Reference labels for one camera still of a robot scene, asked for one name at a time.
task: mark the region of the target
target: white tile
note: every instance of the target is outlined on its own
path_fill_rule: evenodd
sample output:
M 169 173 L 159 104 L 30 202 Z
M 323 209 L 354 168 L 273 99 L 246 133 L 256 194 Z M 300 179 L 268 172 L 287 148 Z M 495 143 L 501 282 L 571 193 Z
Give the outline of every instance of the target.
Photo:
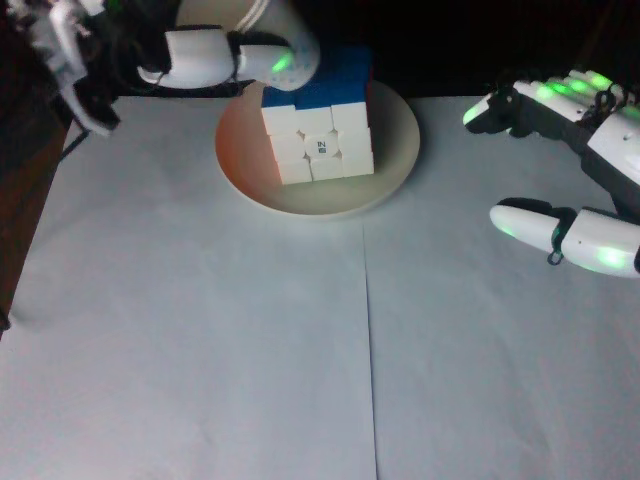
M 342 156 L 342 170 L 345 177 L 371 175 L 374 171 L 373 152 L 355 156 Z
M 342 159 L 340 154 L 333 157 L 312 158 L 311 175 L 314 181 L 342 178 Z
M 331 107 L 296 110 L 298 129 L 307 134 L 329 133 L 333 130 Z
M 296 107 L 293 105 L 263 108 L 262 118 L 269 135 L 282 135 L 298 131 L 298 117 Z
M 306 158 L 278 163 L 278 170 L 283 185 L 312 181 L 309 160 Z
M 371 148 L 371 130 L 350 129 L 338 132 L 338 144 L 340 152 L 349 157 L 366 155 L 372 151 Z
M 361 130 L 369 126 L 367 104 L 365 102 L 332 105 L 331 115 L 333 117 L 333 126 L 338 131 Z
M 329 132 L 320 135 L 305 135 L 304 150 L 311 158 L 333 157 L 340 150 L 338 133 Z
M 304 157 L 304 135 L 301 133 L 273 135 L 269 138 L 271 139 L 273 156 L 277 162 L 299 160 Z

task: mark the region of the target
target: puzzle cube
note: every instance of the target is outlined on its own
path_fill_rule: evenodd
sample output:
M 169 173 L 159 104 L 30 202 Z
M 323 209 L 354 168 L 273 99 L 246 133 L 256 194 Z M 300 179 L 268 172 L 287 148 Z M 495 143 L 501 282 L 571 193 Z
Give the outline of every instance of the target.
M 318 73 L 295 92 L 265 88 L 262 117 L 283 185 L 374 172 L 364 47 L 325 52 Z

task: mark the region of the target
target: white paper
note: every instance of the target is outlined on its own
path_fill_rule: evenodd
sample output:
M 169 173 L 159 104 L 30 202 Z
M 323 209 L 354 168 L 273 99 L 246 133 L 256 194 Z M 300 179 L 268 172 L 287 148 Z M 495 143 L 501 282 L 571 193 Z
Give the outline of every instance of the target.
M 476 101 L 412 103 L 420 161 L 366 218 L 380 478 L 640 478 L 640 283 L 489 220 L 509 196 L 611 201 L 560 142 L 468 134 Z
M 0 345 L 0 478 L 375 478 L 361 224 L 242 199 L 225 105 L 122 99 L 61 166 Z

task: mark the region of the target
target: dark background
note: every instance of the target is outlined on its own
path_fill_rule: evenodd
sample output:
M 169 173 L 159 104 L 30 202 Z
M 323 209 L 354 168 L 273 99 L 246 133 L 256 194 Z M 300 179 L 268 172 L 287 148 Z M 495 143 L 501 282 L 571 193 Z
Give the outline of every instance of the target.
M 547 78 L 583 67 L 627 86 L 640 81 L 638 0 L 292 1 L 323 43 L 369 45 L 375 77 L 404 96 L 487 93 L 505 69 Z

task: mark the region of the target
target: robotic arm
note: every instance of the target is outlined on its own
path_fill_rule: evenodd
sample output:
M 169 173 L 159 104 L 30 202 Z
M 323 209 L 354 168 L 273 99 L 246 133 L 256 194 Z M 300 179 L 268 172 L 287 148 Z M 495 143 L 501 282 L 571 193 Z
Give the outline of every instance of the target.
M 180 9 L 197 1 L 184 0 Z M 320 63 L 315 38 L 285 0 L 256 0 L 230 32 L 215 25 L 171 25 L 160 34 L 138 28 L 135 4 L 9 0 L 9 18 L 38 52 L 75 119 L 103 136 L 119 123 L 112 96 L 101 92 L 109 90 L 112 73 L 120 71 L 122 45 L 135 46 L 137 73 L 151 88 L 194 89 L 260 80 L 296 90 L 313 77 Z
M 537 132 L 562 140 L 582 170 L 611 195 L 617 215 L 579 213 L 537 200 L 510 198 L 491 210 L 494 225 L 523 243 L 587 270 L 640 278 L 640 110 L 636 97 L 595 72 L 515 82 L 487 95 L 463 118 L 471 133 Z

